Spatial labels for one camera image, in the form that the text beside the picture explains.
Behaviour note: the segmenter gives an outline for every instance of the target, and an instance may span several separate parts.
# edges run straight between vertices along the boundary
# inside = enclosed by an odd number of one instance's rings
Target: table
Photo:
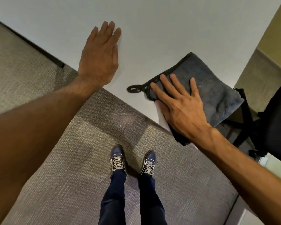
[[[0,0],[0,22],[78,70],[94,26],[121,27],[119,69],[104,88],[168,129],[142,84],[190,51],[233,87],[281,0]]]

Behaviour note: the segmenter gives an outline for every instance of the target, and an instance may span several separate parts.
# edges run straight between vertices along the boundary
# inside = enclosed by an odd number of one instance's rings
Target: yellow wall
[[[281,6],[257,48],[281,67]]]

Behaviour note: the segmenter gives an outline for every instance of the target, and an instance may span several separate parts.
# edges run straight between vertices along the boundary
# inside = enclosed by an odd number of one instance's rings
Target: person's right leg
[[[109,188],[101,201],[99,225],[126,224],[124,183],[127,174],[124,159],[123,148],[120,145],[114,146],[110,155],[113,173],[110,177],[111,183]]]
[[[155,191],[155,180],[152,177],[156,165],[154,151],[149,151],[144,159],[143,170],[138,178],[140,189],[141,224],[167,224],[165,210]]]

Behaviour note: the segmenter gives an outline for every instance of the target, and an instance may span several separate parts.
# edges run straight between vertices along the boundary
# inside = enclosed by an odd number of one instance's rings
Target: microfiber cloth
[[[195,78],[200,97],[203,101],[203,109],[207,122],[213,127],[229,117],[244,101],[236,90],[218,79],[208,66],[193,53],[187,54],[175,66],[161,74],[164,74],[170,81],[171,73],[176,75],[189,94],[191,93],[189,81],[192,77]],[[128,87],[128,92],[136,93],[144,91],[148,99],[155,101],[157,96],[150,87],[150,83],[154,82],[168,94],[160,81],[159,77],[161,74],[143,85]],[[170,128],[178,142],[182,145],[190,143],[187,138],[175,132],[171,126]]]

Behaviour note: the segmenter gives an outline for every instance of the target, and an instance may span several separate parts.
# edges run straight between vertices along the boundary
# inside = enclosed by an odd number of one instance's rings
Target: person's right arm
[[[240,196],[264,224],[281,224],[281,179],[262,167],[206,121],[203,102],[192,78],[191,95],[174,74],[171,84],[164,75],[160,79],[169,97],[152,83],[158,105],[167,122],[190,139],[231,181]]]

